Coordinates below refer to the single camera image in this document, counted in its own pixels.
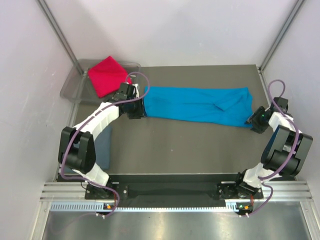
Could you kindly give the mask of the bright blue t-shirt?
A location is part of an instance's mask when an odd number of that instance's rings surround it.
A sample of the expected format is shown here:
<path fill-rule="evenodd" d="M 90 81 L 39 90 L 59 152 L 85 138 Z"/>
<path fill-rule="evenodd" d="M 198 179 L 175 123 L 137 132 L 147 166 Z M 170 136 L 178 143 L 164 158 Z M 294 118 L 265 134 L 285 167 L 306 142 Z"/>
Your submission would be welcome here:
<path fill-rule="evenodd" d="M 247 87 L 192 88 L 152 86 L 143 99 L 149 118 L 250 128 L 253 97 Z"/>

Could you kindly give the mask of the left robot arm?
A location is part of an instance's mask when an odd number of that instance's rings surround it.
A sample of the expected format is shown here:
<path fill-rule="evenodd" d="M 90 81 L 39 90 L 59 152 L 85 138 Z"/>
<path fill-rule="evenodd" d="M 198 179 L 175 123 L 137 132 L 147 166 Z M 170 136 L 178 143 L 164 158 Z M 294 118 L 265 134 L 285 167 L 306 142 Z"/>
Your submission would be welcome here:
<path fill-rule="evenodd" d="M 109 101 L 103 102 L 84 121 L 65 127 L 60 136 L 58 162 L 65 180 L 82 180 L 96 187 L 102 198 L 119 194 L 113 189 L 110 176 L 97 164 L 96 141 L 103 131 L 121 115 L 140 119 L 145 115 L 143 96 L 138 84 L 121 83 Z"/>

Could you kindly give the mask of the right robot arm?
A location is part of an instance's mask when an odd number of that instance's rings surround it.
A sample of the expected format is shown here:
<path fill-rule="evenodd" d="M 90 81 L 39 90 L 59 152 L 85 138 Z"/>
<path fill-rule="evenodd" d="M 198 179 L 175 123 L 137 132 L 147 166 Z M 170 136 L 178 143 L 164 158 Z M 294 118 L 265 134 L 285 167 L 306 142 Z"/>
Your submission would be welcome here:
<path fill-rule="evenodd" d="M 296 176 L 302 169 L 313 143 L 313 137 L 296 130 L 288 113 L 288 100 L 275 97 L 270 107 L 260 106 L 245 122 L 251 130 L 262 134 L 268 127 L 273 134 L 255 167 L 237 174 L 233 192 L 239 198 L 255 195 L 269 181 L 283 176 Z"/>

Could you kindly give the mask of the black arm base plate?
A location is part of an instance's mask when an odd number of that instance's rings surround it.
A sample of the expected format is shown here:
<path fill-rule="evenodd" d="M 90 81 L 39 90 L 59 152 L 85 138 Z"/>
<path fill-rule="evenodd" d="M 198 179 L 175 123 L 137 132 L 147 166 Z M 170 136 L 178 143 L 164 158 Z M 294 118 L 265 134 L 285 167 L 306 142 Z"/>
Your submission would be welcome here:
<path fill-rule="evenodd" d="M 118 182 L 110 187 L 118 192 L 122 201 L 135 200 L 138 197 L 150 199 L 155 197 L 199 197 L 209 200 L 255 200 L 263 198 L 262 190 L 253 193 L 241 193 L 237 191 L 233 183 L 216 182 Z"/>

